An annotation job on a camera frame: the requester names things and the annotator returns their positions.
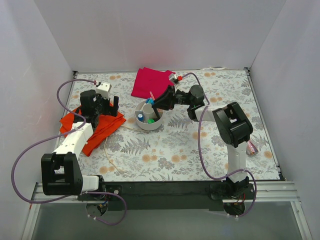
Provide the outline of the pink capped clear tube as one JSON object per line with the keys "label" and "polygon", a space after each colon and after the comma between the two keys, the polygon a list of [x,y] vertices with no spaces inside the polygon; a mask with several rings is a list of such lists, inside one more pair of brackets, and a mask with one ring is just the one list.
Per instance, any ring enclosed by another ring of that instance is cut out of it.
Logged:
{"label": "pink capped clear tube", "polygon": [[246,154],[251,157],[258,153],[259,153],[259,150],[257,149],[257,147],[249,140],[247,142]]}

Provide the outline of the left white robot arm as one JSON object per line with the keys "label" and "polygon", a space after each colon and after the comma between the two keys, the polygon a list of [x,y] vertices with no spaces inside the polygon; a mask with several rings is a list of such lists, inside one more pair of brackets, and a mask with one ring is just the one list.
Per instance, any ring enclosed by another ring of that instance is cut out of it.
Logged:
{"label": "left white robot arm", "polygon": [[110,91],[96,88],[80,94],[79,111],[73,113],[71,133],[67,134],[61,145],[52,153],[41,158],[42,189],[47,196],[74,195],[84,192],[95,200],[106,196],[106,187],[100,183],[98,175],[83,175],[78,157],[84,146],[93,136],[99,124],[99,117],[118,115],[119,98],[110,104]]}

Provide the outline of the green capped black highlighter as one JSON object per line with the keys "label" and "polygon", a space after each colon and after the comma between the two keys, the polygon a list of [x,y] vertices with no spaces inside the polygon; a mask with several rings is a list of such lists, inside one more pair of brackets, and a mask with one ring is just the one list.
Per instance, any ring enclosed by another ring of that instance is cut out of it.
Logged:
{"label": "green capped black highlighter", "polygon": [[154,122],[155,122],[154,119],[149,119],[149,120],[147,121],[148,124],[153,124]]}

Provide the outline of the blue capped black highlighter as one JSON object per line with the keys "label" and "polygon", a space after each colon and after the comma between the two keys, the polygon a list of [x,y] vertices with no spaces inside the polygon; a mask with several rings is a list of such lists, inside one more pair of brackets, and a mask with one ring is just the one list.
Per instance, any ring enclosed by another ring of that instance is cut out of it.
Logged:
{"label": "blue capped black highlighter", "polygon": [[160,114],[159,114],[159,111],[156,107],[152,106],[152,109],[156,115],[156,118],[159,120],[161,118]]}

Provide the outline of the grey blue glue stick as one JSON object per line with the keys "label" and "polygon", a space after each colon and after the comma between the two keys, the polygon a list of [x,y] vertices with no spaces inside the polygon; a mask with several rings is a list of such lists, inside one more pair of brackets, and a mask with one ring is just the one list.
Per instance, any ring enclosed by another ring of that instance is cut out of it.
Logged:
{"label": "grey blue glue stick", "polygon": [[144,122],[144,115],[142,114],[142,113],[139,113],[138,115],[137,115],[137,118],[138,118],[138,120],[140,121],[140,122]]}

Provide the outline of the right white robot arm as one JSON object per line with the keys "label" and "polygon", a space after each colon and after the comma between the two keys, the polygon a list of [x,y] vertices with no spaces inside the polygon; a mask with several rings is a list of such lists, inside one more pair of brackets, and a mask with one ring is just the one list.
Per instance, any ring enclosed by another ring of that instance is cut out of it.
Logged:
{"label": "right white robot arm", "polygon": [[[151,104],[155,113],[158,109],[169,111],[175,105],[186,105],[187,113],[192,121],[198,122],[197,145],[201,166],[205,174],[221,185],[218,194],[237,199],[249,187],[248,171],[246,171],[246,150],[253,127],[237,102],[225,107],[214,108],[206,105],[206,96],[202,86],[193,85],[188,92],[176,90],[168,86],[165,92]],[[214,177],[205,167],[201,150],[202,122],[216,123],[221,139],[226,144],[228,156],[228,172],[225,176]]]}

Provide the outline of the white round organizer container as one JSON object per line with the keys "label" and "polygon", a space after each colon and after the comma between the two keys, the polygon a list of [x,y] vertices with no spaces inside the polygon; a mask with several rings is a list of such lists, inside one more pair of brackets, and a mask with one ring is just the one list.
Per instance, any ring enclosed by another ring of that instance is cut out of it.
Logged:
{"label": "white round organizer container", "polygon": [[158,115],[152,108],[150,103],[146,101],[140,102],[134,110],[134,117],[137,125],[145,131],[154,131],[158,129],[164,120],[164,112],[161,109],[157,110]]}

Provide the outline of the salmon pink pen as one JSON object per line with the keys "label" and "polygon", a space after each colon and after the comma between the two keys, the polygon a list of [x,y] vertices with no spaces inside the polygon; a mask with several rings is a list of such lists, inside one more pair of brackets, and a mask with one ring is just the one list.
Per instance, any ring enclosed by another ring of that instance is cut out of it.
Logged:
{"label": "salmon pink pen", "polygon": [[155,100],[155,97],[154,97],[154,95],[153,95],[153,93],[150,91],[149,92],[149,94],[150,94],[150,97],[153,99],[153,100]]}

